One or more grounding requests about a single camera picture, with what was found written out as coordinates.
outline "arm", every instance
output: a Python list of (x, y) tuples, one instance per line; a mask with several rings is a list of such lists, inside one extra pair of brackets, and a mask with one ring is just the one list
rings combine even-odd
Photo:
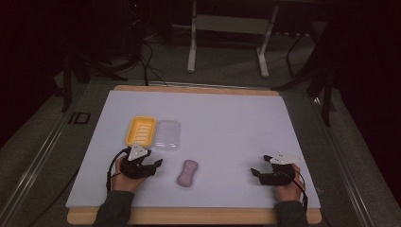
[(115, 161), (115, 173), (112, 180), (112, 191), (107, 194), (104, 203), (97, 211), (94, 227), (127, 225), (131, 216), (131, 205), (134, 193), (146, 179), (131, 179), (120, 173), (122, 158)]
[[(294, 165), (294, 169), (300, 172), (300, 168)], [(300, 175), (295, 174), (295, 182), (301, 187), (304, 184), (300, 181)], [(309, 226), (306, 219), (306, 213), (303, 206), (299, 202), (301, 198), (301, 190), (295, 183), (276, 187), (277, 199), (280, 201), (274, 208), (277, 216), (277, 224), (279, 227), (306, 227)]]

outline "white metal frame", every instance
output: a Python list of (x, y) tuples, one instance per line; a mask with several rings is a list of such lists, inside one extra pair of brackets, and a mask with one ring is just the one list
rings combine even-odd
[(195, 72), (195, 61), (197, 55), (197, 30), (215, 30), (226, 32), (239, 32), (250, 34), (264, 35), (263, 43), (256, 48), (256, 54), (259, 61), (260, 72), (262, 78), (269, 76), (268, 67), (266, 65), (265, 51), (268, 45), (271, 30), (277, 15), (278, 6), (274, 7), (273, 13), (269, 20), (267, 19), (251, 19), (239, 17), (224, 17), (197, 14), (197, 0), (192, 1), (192, 26), (191, 26), (191, 46), (189, 48), (189, 58), (187, 72)]

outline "table leg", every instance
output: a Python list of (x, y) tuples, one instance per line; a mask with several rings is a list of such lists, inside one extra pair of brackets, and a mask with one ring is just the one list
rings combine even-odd
[(271, 17), (270, 17), (270, 21), (268, 22), (268, 25), (266, 26), (266, 31), (264, 34), (265, 39), (263, 40), (262, 45), (260, 47), (256, 48), (257, 58), (259, 61), (260, 73), (262, 75), (262, 78), (267, 78), (269, 76), (268, 66), (266, 65), (266, 59), (265, 59), (265, 51), (266, 51), (266, 46), (268, 45), (271, 31), (273, 29), (274, 20), (277, 16), (277, 11), (278, 11), (278, 7), (274, 7), (273, 13), (271, 14)]
[(191, 26), (191, 47), (189, 48), (188, 66), (186, 71), (195, 71), (195, 61), (197, 57), (197, 1), (192, 1), (192, 26)]

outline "sleeve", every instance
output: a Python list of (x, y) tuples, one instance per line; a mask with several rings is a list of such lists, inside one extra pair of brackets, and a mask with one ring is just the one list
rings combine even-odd
[(126, 226), (131, 216), (134, 194), (128, 191), (111, 191), (96, 214), (94, 227)]
[(298, 201), (282, 201), (275, 206), (278, 227), (309, 226), (304, 207)]

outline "black device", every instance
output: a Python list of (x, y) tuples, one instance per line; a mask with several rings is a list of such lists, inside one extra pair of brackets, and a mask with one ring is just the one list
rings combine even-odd
[[(263, 158), (266, 162), (270, 163), (272, 157), (265, 155)], [(251, 168), (251, 172), (255, 177), (259, 178), (259, 181), (262, 185), (287, 185), (295, 178), (295, 169), (291, 164), (271, 164), (271, 167), (273, 168), (272, 173), (260, 173), (254, 168)]]
[(145, 160), (146, 157), (149, 157), (151, 154), (151, 150), (147, 150), (147, 154), (141, 156), (140, 158), (134, 159), (134, 160), (129, 160), (129, 156), (131, 153), (131, 147), (127, 147), (122, 149), (120, 152), (115, 155), (113, 158), (109, 171), (107, 172), (107, 192), (109, 193), (112, 190), (112, 168), (113, 164), (115, 163), (115, 160), (122, 154), (126, 153), (127, 155), (123, 158), (123, 161), (120, 166), (120, 172), (119, 173), (114, 173), (113, 176), (117, 174), (124, 174), (125, 176), (131, 178), (131, 179), (141, 179), (141, 178), (146, 178), (149, 176), (153, 176), (156, 173), (156, 169), (162, 165), (163, 159), (160, 159), (156, 161), (154, 164), (151, 165), (142, 165), (142, 162)]

